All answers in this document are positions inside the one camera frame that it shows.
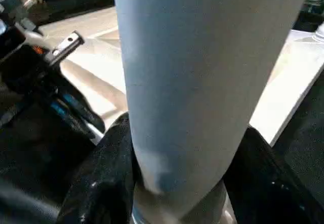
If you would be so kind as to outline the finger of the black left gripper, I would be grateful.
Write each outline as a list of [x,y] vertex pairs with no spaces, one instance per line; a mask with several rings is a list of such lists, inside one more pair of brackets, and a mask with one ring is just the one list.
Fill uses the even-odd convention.
[[96,128],[79,118],[62,100],[58,87],[44,91],[44,102],[49,108],[67,124],[71,130],[82,137],[94,140],[97,137]]
[[106,130],[102,118],[95,113],[87,99],[68,79],[61,77],[61,100],[86,123],[93,125],[99,132]]

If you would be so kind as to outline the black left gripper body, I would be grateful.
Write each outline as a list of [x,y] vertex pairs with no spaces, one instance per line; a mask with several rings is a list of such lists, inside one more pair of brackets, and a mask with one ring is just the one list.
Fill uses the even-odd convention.
[[62,74],[60,64],[84,42],[74,31],[59,45],[51,46],[29,19],[22,0],[1,0],[1,76],[16,93],[40,99],[83,100],[81,92]]

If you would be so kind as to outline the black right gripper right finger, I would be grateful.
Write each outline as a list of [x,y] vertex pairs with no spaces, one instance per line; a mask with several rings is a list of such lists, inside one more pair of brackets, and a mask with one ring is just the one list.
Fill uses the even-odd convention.
[[223,181],[238,223],[323,223],[323,207],[255,128]]

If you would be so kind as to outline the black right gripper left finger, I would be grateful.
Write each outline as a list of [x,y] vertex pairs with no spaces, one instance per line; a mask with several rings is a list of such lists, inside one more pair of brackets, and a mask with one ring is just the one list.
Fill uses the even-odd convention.
[[130,119],[124,113],[81,164],[57,223],[130,223],[137,179]]

